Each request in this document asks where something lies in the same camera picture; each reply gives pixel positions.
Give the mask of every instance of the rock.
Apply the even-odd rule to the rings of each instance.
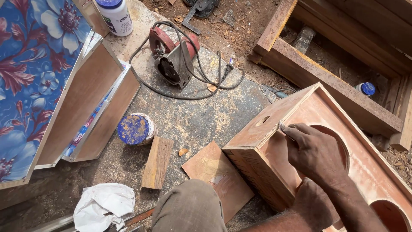
[[[213,15],[214,16],[218,16],[218,15],[221,15],[222,13],[220,12],[220,11],[218,11],[218,10],[215,10],[215,11],[213,11]]]
[[[209,16],[209,22],[211,24],[220,23],[221,21],[222,21],[222,18],[220,17]]]
[[[225,16],[222,18],[222,20],[223,20],[225,23],[229,24],[230,26],[234,27],[234,20],[235,20],[235,19],[234,19],[233,10],[230,9],[230,10],[225,14]]]

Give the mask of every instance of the plywood box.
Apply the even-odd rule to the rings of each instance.
[[[412,192],[320,83],[269,105],[222,148],[274,210],[293,205],[301,182],[279,121],[335,137],[350,178],[389,231],[410,231]]]

